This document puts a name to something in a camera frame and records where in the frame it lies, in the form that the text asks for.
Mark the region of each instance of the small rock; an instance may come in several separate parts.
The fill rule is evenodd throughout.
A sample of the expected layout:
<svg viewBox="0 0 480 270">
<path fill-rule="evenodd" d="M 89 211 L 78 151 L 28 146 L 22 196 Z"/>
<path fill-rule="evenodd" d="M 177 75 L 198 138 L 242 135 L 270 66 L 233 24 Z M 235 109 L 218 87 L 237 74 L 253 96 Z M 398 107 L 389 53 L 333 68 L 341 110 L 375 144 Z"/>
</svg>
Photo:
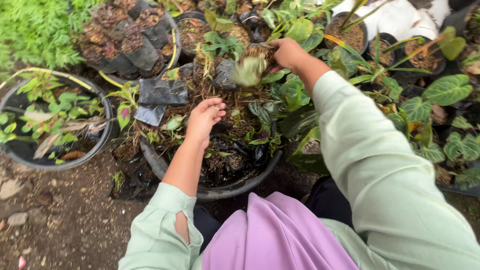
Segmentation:
<svg viewBox="0 0 480 270">
<path fill-rule="evenodd" d="M 9 216 L 21 212 L 23 207 L 21 204 L 8 204 L 6 202 L 0 203 L 0 220 L 6 219 Z"/>
<path fill-rule="evenodd" d="M 47 223 L 47 216 L 42 212 L 41 207 L 32 208 L 28 211 L 30 221 L 33 224 L 45 225 Z"/>
<path fill-rule="evenodd" d="M 29 247 L 29 248 L 26 248 L 22 251 L 22 255 L 27 255 L 27 254 L 30 254 L 30 252 L 32 252 L 32 248 Z"/>
<path fill-rule="evenodd" d="M 8 218 L 7 223 L 10 226 L 22 226 L 27 221 L 27 218 L 28 218 L 28 213 L 26 213 L 26 212 L 16 213 L 16 214 L 11 215 Z"/>
<path fill-rule="evenodd" d="M 1 186 L 0 200 L 6 200 L 22 190 L 23 185 L 19 181 L 8 180 Z"/>
<path fill-rule="evenodd" d="M 34 168 L 30 168 L 26 165 L 23 165 L 21 163 L 18 163 L 18 162 L 15 162 L 13 165 L 12 165 L 12 169 L 16 172 L 33 172 L 35 171 Z"/>
<path fill-rule="evenodd" d="M 52 196 L 48 194 L 40 194 L 36 200 L 43 205 L 49 205 L 52 203 Z"/>
</svg>

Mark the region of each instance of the heart-shaped leaf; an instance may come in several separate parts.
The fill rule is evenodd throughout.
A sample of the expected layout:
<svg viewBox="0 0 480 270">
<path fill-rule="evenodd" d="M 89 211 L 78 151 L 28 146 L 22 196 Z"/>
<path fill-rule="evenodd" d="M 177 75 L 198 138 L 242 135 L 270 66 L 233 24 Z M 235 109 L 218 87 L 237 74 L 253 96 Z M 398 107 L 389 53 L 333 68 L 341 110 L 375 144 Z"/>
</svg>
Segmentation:
<svg viewBox="0 0 480 270">
<path fill-rule="evenodd" d="M 457 74 L 434 81 L 423 92 L 422 97 L 433 104 L 447 106 L 468 97 L 471 91 L 472 86 L 468 85 L 468 77 Z"/>
<path fill-rule="evenodd" d="M 480 184 L 480 168 L 470 168 L 465 170 L 463 174 L 455 177 L 455 182 L 460 186 L 460 189 L 474 187 Z"/>
<path fill-rule="evenodd" d="M 285 37 L 289 37 L 297 42 L 306 40 L 313 31 L 313 23 L 308 19 L 296 20 L 290 29 L 285 33 Z"/>
<path fill-rule="evenodd" d="M 428 147 L 421 146 L 416 153 L 417 155 L 424 157 L 433 163 L 438 163 L 445 160 L 445 154 L 442 151 L 442 148 L 433 142 L 429 143 Z"/>
<path fill-rule="evenodd" d="M 472 161 L 480 155 L 480 146 L 472 134 L 462 140 L 460 133 L 452 132 L 447 138 L 444 152 L 451 161 Z"/>
<path fill-rule="evenodd" d="M 432 110 L 432 104 L 428 101 L 423 102 L 421 97 L 414 97 L 403 102 L 402 109 L 407 113 L 408 122 L 414 123 L 427 119 Z"/>
<path fill-rule="evenodd" d="M 467 122 L 466 118 L 463 116 L 457 116 L 453 119 L 452 126 L 462 129 L 473 128 L 473 126 Z"/>
</svg>

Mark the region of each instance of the purple fabric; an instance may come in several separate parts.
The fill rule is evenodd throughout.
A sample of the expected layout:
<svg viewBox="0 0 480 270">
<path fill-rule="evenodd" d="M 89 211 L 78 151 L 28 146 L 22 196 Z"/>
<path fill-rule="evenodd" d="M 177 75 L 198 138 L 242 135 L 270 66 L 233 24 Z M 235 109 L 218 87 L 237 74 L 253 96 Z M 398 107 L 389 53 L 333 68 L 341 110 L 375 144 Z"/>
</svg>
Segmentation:
<svg viewBox="0 0 480 270">
<path fill-rule="evenodd" d="M 248 197 L 205 249 L 203 270 L 358 269 L 333 234 L 299 201 Z"/>
</svg>

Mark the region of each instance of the black plastic sheet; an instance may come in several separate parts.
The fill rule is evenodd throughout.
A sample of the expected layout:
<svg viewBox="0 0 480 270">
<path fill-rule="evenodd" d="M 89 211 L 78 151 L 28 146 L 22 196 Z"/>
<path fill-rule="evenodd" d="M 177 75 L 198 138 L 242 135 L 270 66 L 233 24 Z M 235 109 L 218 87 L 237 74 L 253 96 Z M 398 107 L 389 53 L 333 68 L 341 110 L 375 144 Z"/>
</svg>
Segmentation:
<svg viewBox="0 0 480 270">
<path fill-rule="evenodd" d="M 140 79 L 139 102 L 144 105 L 187 104 L 188 90 L 185 81 Z"/>
<path fill-rule="evenodd" d="M 167 104 L 159 104 L 154 106 L 138 106 L 137 112 L 133 116 L 146 124 L 158 127 L 162 121 L 163 114 L 167 109 Z"/>
</svg>

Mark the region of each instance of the shirt sleeve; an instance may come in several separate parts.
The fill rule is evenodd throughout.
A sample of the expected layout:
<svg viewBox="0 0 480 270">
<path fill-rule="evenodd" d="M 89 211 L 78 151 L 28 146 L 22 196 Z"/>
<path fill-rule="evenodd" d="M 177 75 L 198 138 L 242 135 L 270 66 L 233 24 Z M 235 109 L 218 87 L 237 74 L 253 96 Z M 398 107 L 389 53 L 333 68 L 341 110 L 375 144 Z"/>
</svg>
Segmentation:
<svg viewBox="0 0 480 270">
<path fill-rule="evenodd" d="M 196 200 L 172 185 L 160 183 L 145 210 L 133 220 L 132 237 L 119 270 L 190 269 L 204 240 L 193 225 Z M 175 215 L 180 211 L 187 217 L 189 245 L 175 230 Z"/>
<path fill-rule="evenodd" d="M 334 71 L 312 98 L 325 164 L 369 252 L 399 269 L 480 269 L 473 230 L 435 186 L 433 164 L 374 102 Z"/>
</svg>

